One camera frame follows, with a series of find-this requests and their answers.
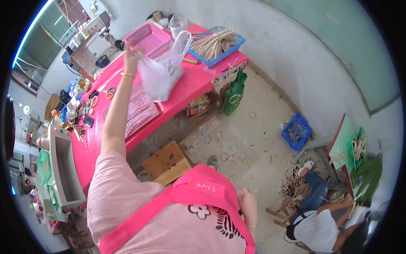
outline sewing machine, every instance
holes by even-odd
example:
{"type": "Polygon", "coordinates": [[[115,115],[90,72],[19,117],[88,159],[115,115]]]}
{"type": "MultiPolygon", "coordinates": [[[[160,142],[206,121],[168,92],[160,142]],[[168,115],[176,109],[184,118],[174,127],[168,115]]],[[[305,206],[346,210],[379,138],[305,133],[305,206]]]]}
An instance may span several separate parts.
{"type": "MultiPolygon", "coordinates": [[[[107,12],[103,12],[94,19],[85,22],[80,26],[79,33],[71,38],[71,42],[67,48],[68,56],[66,63],[74,70],[84,70],[91,73],[96,68],[98,58],[89,50],[89,45],[97,38],[104,38],[110,43],[110,51],[118,50],[114,45],[116,39],[110,34],[108,27],[110,26],[110,17],[107,12]]],[[[65,63],[65,55],[62,57],[62,62],[65,63]]]]}

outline black hair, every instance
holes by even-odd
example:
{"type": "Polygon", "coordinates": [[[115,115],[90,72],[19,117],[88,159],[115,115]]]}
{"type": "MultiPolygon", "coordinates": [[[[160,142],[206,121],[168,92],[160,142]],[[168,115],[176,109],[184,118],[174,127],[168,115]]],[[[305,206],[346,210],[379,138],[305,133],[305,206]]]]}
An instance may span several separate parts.
{"type": "Polygon", "coordinates": [[[361,223],[349,237],[344,241],[341,247],[341,254],[358,254],[362,253],[363,245],[368,236],[368,227],[370,220],[370,213],[367,213],[366,220],[361,223]]]}

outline jeans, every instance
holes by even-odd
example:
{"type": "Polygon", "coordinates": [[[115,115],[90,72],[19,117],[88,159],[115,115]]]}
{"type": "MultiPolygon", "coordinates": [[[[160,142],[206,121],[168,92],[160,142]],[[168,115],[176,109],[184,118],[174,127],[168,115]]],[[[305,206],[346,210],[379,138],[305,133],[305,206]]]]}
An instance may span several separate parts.
{"type": "MultiPolygon", "coordinates": [[[[311,192],[310,195],[303,200],[299,206],[299,209],[303,213],[317,210],[321,205],[325,204],[326,201],[324,201],[321,197],[324,197],[328,191],[328,182],[313,171],[307,172],[304,175],[304,179],[310,185],[311,192]]],[[[290,220],[290,224],[293,224],[299,216],[299,211],[296,211],[290,220]]]]}

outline machine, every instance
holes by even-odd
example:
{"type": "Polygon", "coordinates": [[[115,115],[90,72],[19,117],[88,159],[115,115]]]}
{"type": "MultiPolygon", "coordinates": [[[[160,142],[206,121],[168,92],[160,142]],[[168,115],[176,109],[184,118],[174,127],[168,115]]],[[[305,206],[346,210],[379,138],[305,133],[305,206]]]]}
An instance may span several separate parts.
{"type": "MultiPolygon", "coordinates": [[[[68,57],[66,63],[74,70],[84,70],[90,74],[96,68],[98,58],[89,50],[89,45],[95,40],[95,36],[104,38],[110,43],[109,53],[118,51],[115,46],[116,39],[110,34],[108,27],[110,26],[110,17],[104,11],[94,19],[85,22],[79,28],[79,33],[71,38],[71,43],[67,48],[68,57]]],[[[65,55],[62,57],[62,62],[65,63],[65,55]]]]}
{"type": "Polygon", "coordinates": [[[79,206],[86,202],[86,197],[73,160],[71,133],[59,125],[50,124],[48,139],[57,203],[62,209],[79,206]]]}

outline pink t-shirt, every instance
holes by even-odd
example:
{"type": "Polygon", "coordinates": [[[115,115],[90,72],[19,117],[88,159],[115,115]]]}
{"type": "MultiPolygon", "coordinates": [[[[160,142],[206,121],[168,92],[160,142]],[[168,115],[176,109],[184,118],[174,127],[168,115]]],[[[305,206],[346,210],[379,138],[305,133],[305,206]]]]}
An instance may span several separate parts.
{"type": "MultiPolygon", "coordinates": [[[[117,152],[106,151],[99,155],[87,201],[87,226],[96,245],[163,190],[161,184],[140,182],[117,152]]],[[[225,210],[172,203],[116,253],[243,254],[245,247],[245,239],[225,210]]]]}

